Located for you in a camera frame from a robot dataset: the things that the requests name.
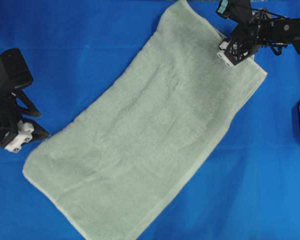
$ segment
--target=terry cloth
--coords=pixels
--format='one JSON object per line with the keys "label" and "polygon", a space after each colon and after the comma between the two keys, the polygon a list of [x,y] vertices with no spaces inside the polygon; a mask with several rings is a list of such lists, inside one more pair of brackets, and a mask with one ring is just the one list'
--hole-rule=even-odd
{"label": "terry cloth", "polygon": [[113,86],[29,155],[24,176],[86,239],[136,239],[263,82],[250,58],[226,67],[221,40],[176,2]]}

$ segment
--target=light green towel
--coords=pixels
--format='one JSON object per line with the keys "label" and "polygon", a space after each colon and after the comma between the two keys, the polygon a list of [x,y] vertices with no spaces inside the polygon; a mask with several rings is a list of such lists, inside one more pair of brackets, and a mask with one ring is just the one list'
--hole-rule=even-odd
{"label": "light green towel", "polygon": [[86,239],[137,238],[263,82],[252,59],[226,67],[221,40],[178,1],[113,86],[30,154],[24,176]]}

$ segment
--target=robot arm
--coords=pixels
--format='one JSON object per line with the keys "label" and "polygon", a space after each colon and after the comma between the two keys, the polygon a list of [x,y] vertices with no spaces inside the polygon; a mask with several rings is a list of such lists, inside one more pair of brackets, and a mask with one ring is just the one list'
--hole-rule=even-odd
{"label": "robot arm", "polygon": [[292,44],[300,54],[300,18],[289,19],[266,9],[253,9],[250,0],[221,0],[216,12],[238,23],[232,38],[225,39],[219,46],[218,56],[227,66],[239,64],[260,47],[271,47],[279,56],[283,48]]}
{"label": "robot arm", "polygon": [[[41,115],[22,91],[32,82],[19,49],[10,49],[0,55],[0,146],[9,152],[17,153],[22,145],[49,136],[35,121],[23,117]],[[27,108],[19,106],[17,99]]]}

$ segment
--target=blue backdrop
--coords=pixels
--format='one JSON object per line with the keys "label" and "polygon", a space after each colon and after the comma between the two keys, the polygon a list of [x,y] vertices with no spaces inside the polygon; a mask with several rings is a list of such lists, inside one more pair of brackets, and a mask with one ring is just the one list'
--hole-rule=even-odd
{"label": "blue backdrop", "polygon": [[[123,73],[171,1],[0,0],[0,53],[20,48],[33,75],[26,94],[55,134]],[[235,23],[195,11],[229,34]],[[300,17],[300,0],[254,3]],[[263,48],[268,77],[236,115],[212,155],[140,240],[300,240],[300,56]],[[22,175],[27,155],[0,149],[0,240],[81,240],[54,205]]]}

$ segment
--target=blue surface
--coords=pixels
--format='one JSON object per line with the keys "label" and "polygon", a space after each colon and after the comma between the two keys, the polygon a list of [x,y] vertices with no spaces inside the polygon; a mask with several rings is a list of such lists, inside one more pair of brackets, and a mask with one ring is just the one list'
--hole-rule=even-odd
{"label": "blue surface", "polygon": [[[21,49],[34,83],[25,92],[52,134],[122,74],[171,5],[155,0],[0,0],[0,53]],[[217,3],[191,6],[220,31],[235,23]],[[300,0],[254,3],[300,17]],[[300,240],[300,56],[293,47],[256,61],[268,77],[212,155],[140,240]],[[0,240],[81,240],[22,176],[29,152],[0,149]]]}

